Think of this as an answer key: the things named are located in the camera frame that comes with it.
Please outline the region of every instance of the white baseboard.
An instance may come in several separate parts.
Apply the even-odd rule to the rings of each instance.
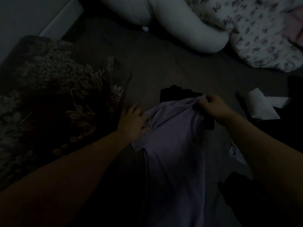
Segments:
[[[83,7],[79,0],[69,3],[54,17],[54,19],[39,34],[42,37],[60,39],[82,14]]]

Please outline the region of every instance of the white patterned bedding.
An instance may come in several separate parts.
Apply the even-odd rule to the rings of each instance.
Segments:
[[[252,67],[293,71],[303,64],[299,49],[281,34],[284,12],[296,0],[186,0],[208,24],[229,32],[238,56]]]

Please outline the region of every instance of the floral pattern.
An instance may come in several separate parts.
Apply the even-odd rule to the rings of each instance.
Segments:
[[[205,23],[229,32],[233,49],[252,67],[290,72],[303,55],[282,37],[284,15],[294,0],[186,0]]]
[[[125,87],[118,62],[79,64],[71,46],[28,36],[0,67],[0,190],[112,130]]]

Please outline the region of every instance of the purple shirt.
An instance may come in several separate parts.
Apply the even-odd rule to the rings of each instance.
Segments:
[[[132,143],[135,151],[145,149],[145,226],[204,225],[205,124],[202,113],[193,108],[196,101],[169,101],[146,111],[151,130]]]

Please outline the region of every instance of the gray carpet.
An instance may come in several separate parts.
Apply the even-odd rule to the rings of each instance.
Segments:
[[[210,56],[197,54],[162,30],[153,31],[151,27],[151,32],[145,33],[106,17],[88,20],[76,46],[92,62],[102,54],[116,56],[132,72],[124,106],[139,103],[143,110],[159,103],[161,89],[176,84],[195,92],[220,95],[236,112],[245,115],[235,97],[236,92],[245,94],[259,87],[266,96],[286,96],[287,76],[302,73],[302,69],[282,73],[251,68],[233,57],[230,49]],[[215,130],[207,131],[206,136],[205,227],[240,226],[232,210],[225,205],[217,183],[233,171],[250,178],[251,173],[246,165],[228,155],[230,138],[224,127],[216,124]],[[127,158],[123,154],[119,159],[121,171],[130,168],[129,160],[123,168],[123,160]]]

